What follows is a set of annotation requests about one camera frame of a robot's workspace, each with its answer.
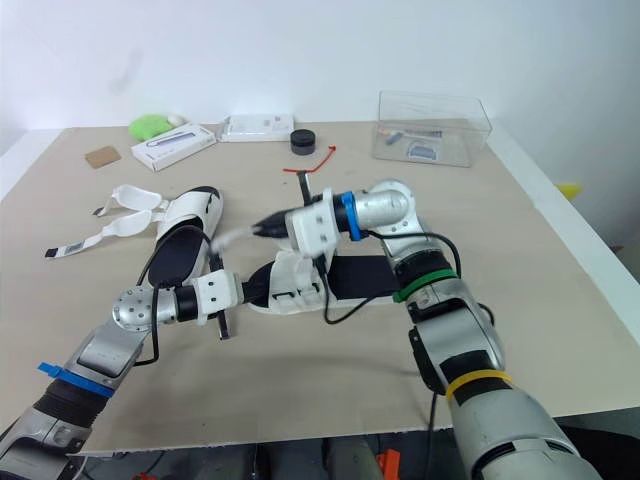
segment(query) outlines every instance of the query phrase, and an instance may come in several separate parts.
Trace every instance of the red cable tie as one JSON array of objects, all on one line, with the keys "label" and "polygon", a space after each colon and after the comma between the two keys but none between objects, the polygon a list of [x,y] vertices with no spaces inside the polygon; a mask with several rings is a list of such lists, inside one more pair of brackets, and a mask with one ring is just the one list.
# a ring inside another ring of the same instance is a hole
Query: red cable tie
[{"label": "red cable tie", "polygon": [[313,167],[311,170],[298,169],[298,168],[283,168],[282,171],[289,172],[289,173],[299,173],[299,172],[315,173],[318,170],[320,170],[320,167],[322,167],[325,163],[327,163],[327,160],[331,158],[331,155],[333,155],[333,152],[335,151],[336,151],[336,146],[329,145],[329,153],[327,153],[327,156],[324,157],[324,159],[318,165]]}]

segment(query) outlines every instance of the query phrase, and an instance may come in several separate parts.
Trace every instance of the white wall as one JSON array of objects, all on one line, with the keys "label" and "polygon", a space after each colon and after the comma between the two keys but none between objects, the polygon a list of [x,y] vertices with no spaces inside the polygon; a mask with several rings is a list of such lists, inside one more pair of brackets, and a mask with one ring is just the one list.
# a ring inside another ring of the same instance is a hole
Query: white wall
[{"label": "white wall", "polygon": [[473,95],[612,244],[640,230],[635,0],[4,0],[17,125],[363,120],[381,89]]}]

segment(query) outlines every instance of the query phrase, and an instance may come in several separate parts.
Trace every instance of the green sponge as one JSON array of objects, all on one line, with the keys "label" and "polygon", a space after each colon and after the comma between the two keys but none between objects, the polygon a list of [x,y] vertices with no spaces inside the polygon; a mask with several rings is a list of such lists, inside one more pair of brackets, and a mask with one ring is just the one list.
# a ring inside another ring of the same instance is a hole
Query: green sponge
[{"label": "green sponge", "polygon": [[144,142],[174,128],[166,115],[143,115],[131,122],[129,134],[136,140]]}]

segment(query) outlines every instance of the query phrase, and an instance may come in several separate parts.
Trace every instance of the yellow tape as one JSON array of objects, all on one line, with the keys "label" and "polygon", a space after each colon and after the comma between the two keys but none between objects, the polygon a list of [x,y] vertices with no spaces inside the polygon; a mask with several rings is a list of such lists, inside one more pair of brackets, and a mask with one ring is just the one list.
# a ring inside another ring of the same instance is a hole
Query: yellow tape
[{"label": "yellow tape", "polygon": [[476,370],[474,372],[465,373],[449,384],[449,388],[447,388],[446,394],[447,401],[451,400],[454,392],[462,385],[473,382],[474,380],[478,380],[480,378],[500,378],[509,383],[513,383],[513,379],[507,372],[503,372],[501,370]]}]

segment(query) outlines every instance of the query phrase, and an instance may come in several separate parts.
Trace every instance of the clear plastic box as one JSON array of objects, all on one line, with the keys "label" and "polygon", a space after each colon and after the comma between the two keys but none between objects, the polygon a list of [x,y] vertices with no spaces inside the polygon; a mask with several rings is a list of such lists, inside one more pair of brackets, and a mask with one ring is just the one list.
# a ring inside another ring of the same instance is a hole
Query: clear plastic box
[{"label": "clear plastic box", "polygon": [[373,155],[470,167],[491,133],[476,98],[380,92]]}]

